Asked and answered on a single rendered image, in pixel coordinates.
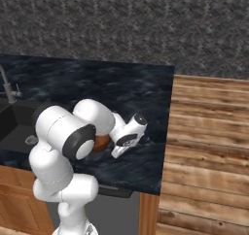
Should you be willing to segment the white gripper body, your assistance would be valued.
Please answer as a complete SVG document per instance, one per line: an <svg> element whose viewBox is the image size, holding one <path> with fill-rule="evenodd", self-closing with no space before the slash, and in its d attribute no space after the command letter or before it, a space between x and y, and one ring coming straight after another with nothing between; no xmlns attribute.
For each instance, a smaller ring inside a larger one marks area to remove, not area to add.
<svg viewBox="0 0 249 235"><path fill-rule="evenodd" d="M126 151L128 151L129 149L135 147L136 145L137 143L135 141L127 141L123 145L120 145L120 146L116 144L111 152L111 155L114 158L118 158L121 155L123 155Z"/></svg>

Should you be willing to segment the brown bowl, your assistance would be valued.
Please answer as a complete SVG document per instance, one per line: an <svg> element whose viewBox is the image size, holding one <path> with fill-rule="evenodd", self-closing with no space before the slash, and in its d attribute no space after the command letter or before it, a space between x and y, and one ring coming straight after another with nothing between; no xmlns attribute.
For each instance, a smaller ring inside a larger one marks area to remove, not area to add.
<svg viewBox="0 0 249 235"><path fill-rule="evenodd" d="M93 146L93 151L100 152L102 150L105 150L106 147L109 145L109 143L110 143L110 137L108 135L96 136Z"/></svg>

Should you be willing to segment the black sink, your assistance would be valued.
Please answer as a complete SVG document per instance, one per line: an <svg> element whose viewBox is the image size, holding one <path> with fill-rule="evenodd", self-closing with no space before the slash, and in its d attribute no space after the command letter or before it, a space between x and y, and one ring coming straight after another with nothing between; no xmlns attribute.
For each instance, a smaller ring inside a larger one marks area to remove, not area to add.
<svg viewBox="0 0 249 235"><path fill-rule="evenodd" d="M52 105L23 100L10 104L0 98L0 150L29 153L37 144L34 118Z"/></svg>

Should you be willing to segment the grey dishwasher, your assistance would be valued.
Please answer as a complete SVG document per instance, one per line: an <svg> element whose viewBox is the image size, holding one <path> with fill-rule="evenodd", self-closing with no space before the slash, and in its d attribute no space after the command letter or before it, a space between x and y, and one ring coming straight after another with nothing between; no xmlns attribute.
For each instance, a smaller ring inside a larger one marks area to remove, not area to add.
<svg viewBox="0 0 249 235"><path fill-rule="evenodd" d="M86 205L87 217L99 235L138 235L140 193L129 198L98 194Z"/></svg>

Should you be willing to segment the wooden side panel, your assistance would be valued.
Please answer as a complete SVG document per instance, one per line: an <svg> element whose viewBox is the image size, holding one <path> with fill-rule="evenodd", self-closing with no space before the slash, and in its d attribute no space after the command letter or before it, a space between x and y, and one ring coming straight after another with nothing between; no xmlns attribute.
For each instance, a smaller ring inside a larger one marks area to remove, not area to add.
<svg viewBox="0 0 249 235"><path fill-rule="evenodd" d="M138 235L155 235L160 197L148 193L140 194Z"/></svg>

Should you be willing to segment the wooden cupboard door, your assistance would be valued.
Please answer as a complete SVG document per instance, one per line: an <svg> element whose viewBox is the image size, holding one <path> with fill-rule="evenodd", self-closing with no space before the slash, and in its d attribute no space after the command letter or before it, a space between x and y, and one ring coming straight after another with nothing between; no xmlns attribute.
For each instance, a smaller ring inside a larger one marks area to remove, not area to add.
<svg viewBox="0 0 249 235"><path fill-rule="evenodd" d="M0 165L0 225L29 235L52 235L47 204L33 195L34 174Z"/></svg>

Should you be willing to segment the silver tap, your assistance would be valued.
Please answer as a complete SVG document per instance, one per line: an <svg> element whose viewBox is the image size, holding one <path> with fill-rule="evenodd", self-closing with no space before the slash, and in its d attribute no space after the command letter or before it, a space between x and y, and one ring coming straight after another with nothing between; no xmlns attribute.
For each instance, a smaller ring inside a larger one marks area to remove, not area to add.
<svg viewBox="0 0 249 235"><path fill-rule="evenodd" d="M17 88L17 90L13 90L11 83L8 81L4 68L0 65L0 73L3 78L3 86L5 88L5 92L8 98L8 102L10 104L14 104L17 102L17 98L22 96L22 92Z"/></svg>

